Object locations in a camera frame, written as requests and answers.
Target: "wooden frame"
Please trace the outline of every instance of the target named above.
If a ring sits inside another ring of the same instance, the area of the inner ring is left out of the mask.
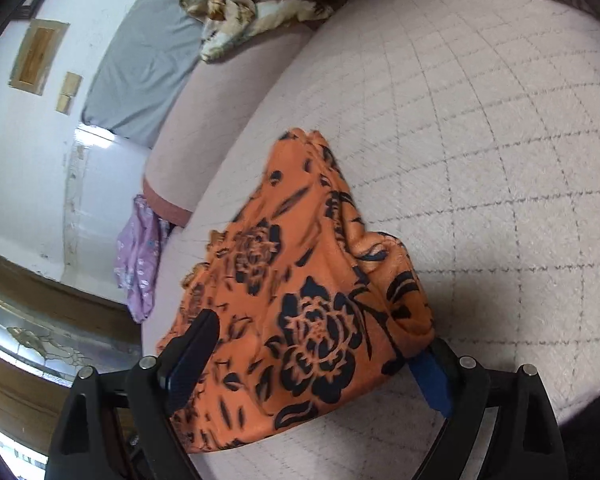
[[[124,344],[140,345],[140,325],[126,305],[88,294],[20,267],[0,256],[0,300],[32,316],[49,318]]]
[[[31,20],[11,70],[9,86],[42,95],[68,23]]]

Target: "black bracket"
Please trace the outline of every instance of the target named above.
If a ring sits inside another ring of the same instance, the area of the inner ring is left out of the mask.
[[[160,357],[100,375],[83,368],[66,400],[49,450],[46,480],[199,480],[170,415],[189,400],[219,337],[218,316],[203,310]],[[448,379],[453,411],[413,480],[458,480],[484,410],[498,407],[478,480],[567,480],[554,412],[535,367],[483,368],[436,339],[427,349]],[[116,410],[129,408],[137,445],[125,443]]]

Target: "purple floral fabric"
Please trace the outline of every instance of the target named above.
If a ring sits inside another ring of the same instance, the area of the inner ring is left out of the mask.
[[[169,232],[169,222],[154,213],[144,196],[137,195],[131,218],[118,236],[114,268],[118,287],[126,290],[126,305],[136,323],[142,323],[154,309],[160,254]]]

